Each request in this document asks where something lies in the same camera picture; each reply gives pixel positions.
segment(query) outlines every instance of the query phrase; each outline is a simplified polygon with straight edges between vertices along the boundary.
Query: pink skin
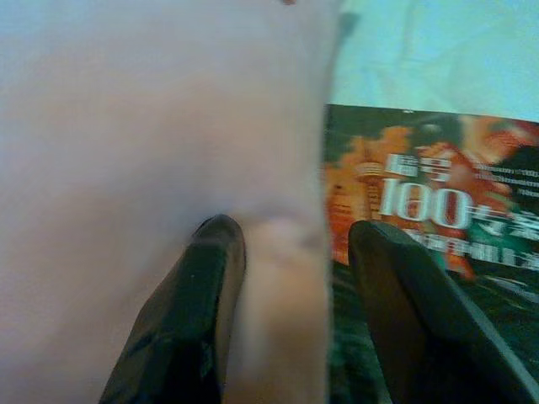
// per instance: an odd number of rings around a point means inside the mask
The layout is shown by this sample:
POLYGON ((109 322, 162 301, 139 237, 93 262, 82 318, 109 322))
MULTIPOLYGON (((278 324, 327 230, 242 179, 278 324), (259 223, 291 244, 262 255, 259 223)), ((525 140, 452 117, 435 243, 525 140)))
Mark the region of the pink skin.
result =
POLYGON ((189 234, 228 213, 248 275, 225 401, 323 403, 338 0, 30 4, 0 63, 0 402, 97 402, 189 234))

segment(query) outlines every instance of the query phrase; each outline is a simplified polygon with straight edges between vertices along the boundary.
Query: skin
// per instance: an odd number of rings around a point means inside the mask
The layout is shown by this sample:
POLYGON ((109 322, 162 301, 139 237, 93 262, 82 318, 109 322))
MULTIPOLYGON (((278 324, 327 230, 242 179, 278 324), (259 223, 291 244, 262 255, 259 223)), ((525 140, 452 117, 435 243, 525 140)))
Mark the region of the skin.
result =
POLYGON ((0 402, 95 403, 142 304, 217 213, 248 251, 225 402, 324 401, 318 169, 338 2, 226 3, 8 11, 0 402))

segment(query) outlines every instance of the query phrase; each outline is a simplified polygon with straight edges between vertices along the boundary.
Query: light blue fabric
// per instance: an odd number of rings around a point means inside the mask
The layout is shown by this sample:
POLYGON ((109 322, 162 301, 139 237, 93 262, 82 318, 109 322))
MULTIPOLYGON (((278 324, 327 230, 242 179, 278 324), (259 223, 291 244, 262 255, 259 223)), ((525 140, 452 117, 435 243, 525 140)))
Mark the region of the light blue fabric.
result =
POLYGON ((539 121, 537 0, 346 0, 332 102, 539 121))

